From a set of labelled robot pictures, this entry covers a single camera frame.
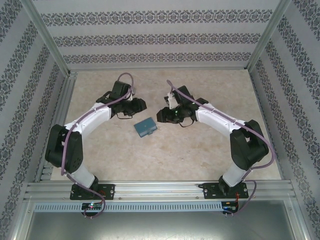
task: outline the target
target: small box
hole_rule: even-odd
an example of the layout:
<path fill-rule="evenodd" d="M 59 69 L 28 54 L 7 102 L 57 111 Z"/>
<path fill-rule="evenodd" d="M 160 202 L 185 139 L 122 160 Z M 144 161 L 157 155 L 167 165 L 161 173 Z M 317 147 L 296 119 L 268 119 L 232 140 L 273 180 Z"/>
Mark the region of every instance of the small box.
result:
<path fill-rule="evenodd" d="M 140 138 L 145 135 L 152 134 L 155 130 L 157 130 L 157 125 L 152 117 L 149 117 L 141 122 L 138 122 L 134 125 L 136 132 L 139 134 Z"/>

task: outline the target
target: black mounting plate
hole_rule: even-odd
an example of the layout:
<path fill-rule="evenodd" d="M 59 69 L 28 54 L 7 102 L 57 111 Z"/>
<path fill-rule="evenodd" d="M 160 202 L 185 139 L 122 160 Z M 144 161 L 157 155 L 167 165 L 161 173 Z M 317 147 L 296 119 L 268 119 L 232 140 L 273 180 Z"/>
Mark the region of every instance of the black mounting plate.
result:
<path fill-rule="evenodd" d="M 239 194 L 239 199 L 247 199 L 249 197 L 247 184 L 244 182 L 231 187 L 227 195 L 220 191 L 218 182 L 205 182 L 199 184 L 198 187 L 203 189 L 204 199 L 235 199 L 236 193 Z"/>
<path fill-rule="evenodd" d="M 115 195 L 114 184 L 98 184 L 97 193 L 101 194 L 105 200 L 113 200 Z M 70 200 L 101 200 L 101 198 L 91 192 L 73 184 L 70 193 Z"/>

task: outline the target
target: wall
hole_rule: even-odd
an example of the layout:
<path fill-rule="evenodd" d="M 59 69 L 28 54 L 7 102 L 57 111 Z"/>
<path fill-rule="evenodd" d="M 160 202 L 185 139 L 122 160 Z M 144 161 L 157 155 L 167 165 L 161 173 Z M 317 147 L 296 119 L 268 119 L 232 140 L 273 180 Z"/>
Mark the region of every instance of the wall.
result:
<path fill-rule="evenodd" d="M 245 67 L 279 0 L 35 0 L 72 70 Z"/>
<path fill-rule="evenodd" d="M 293 0 L 251 73 L 279 165 L 320 239 L 320 0 Z"/>
<path fill-rule="evenodd" d="M 0 1 L 0 240 L 40 163 L 64 76 L 18 0 Z"/>

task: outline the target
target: beige floor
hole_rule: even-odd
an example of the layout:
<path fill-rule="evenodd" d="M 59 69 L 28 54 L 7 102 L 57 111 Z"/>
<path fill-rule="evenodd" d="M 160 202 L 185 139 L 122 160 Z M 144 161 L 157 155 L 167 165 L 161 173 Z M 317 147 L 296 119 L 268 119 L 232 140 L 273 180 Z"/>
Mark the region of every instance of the beige floor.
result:
<path fill-rule="evenodd" d="M 247 70 L 131 70 L 136 97 L 146 101 L 147 110 L 120 120 L 113 117 L 84 140 L 84 161 L 99 180 L 217 180 L 232 163 L 229 139 L 209 126 L 195 122 L 182 128 L 157 122 L 158 130 L 140 138 L 134 124 L 152 117 L 166 106 L 170 91 L 166 80 L 176 87 L 186 85 L 195 98 L 208 100 L 235 118 L 260 123 L 266 128 Z M 95 100 L 113 87 L 122 71 L 80 72 L 67 115 L 67 122 L 79 117 Z M 129 83 L 128 76 L 121 80 Z M 270 160 L 266 156 L 259 164 Z M 248 179 L 280 179 L 277 164 L 252 172 Z M 55 168 L 51 180 L 63 180 Z"/>

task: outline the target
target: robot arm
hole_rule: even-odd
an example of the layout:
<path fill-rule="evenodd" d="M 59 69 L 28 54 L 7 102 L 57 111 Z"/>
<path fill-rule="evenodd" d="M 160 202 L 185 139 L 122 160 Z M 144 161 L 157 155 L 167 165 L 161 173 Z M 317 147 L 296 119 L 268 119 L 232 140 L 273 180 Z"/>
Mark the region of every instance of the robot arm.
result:
<path fill-rule="evenodd" d="M 182 86 L 178 90 L 194 99 L 186 86 Z M 204 106 L 214 109 L 214 111 L 209 111 L 202 106 L 194 104 L 176 91 L 168 93 L 164 99 L 168 107 L 163 108 L 157 113 L 158 122 L 178 124 L 183 122 L 184 118 L 190 117 L 193 121 L 207 124 L 230 139 L 233 163 L 219 179 L 219 189 L 225 195 L 230 191 L 230 188 L 235 187 L 242 181 L 247 171 L 255 163 L 259 162 L 269 153 L 268 146 L 260 138 L 235 124 L 235 122 L 238 122 L 263 136 L 261 128 L 256 121 L 250 120 L 245 122 L 238 120 L 216 109 L 203 98 L 196 100 Z M 223 113 L 232 119 L 232 121 L 227 120 L 217 112 Z"/>
<path fill-rule="evenodd" d="M 210 103 L 204 105 L 210 109 L 215 109 Z M 209 125 L 230 139 L 233 163 L 219 179 L 220 190 L 227 193 L 230 188 L 242 181 L 244 175 L 255 163 L 261 161 L 269 153 L 268 146 L 260 138 L 236 125 L 234 121 L 263 136 L 261 128 L 254 120 L 245 122 L 229 116 L 233 119 L 233 122 L 231 122 L 216 112 L 209 111 L 201 106 L 195 111 L 195 115 L 200 123 Z"/>
<path fill-rule="evenodd" d="M 88 171 L 83 163 L 83 142 L 94 129 L 102 123 L 109 121 L 116 114 L 123 113 L 125 116 L 131 117 L 147 108 L 144 100 L 133 98 L 133 92 L 131 92 L 128 98 L 103 107 L 103 105 L 111 103 L 127 94 L 130 88 L 129 84 L 116 81 L 112 91 L 100 97 L 87 113 L 94 111 L 80 122 L 78 120 L 86 113 L 64 126 L 54 125 L 50 130 L 45 159 L 55 167 L 61 168 L 66 136 L 73 125 L 77 123 L 68 140 L 64 169 L 66 174 L 70 174 L 77 183 L 95 190 L 98 186 L 98 179 Z"/>

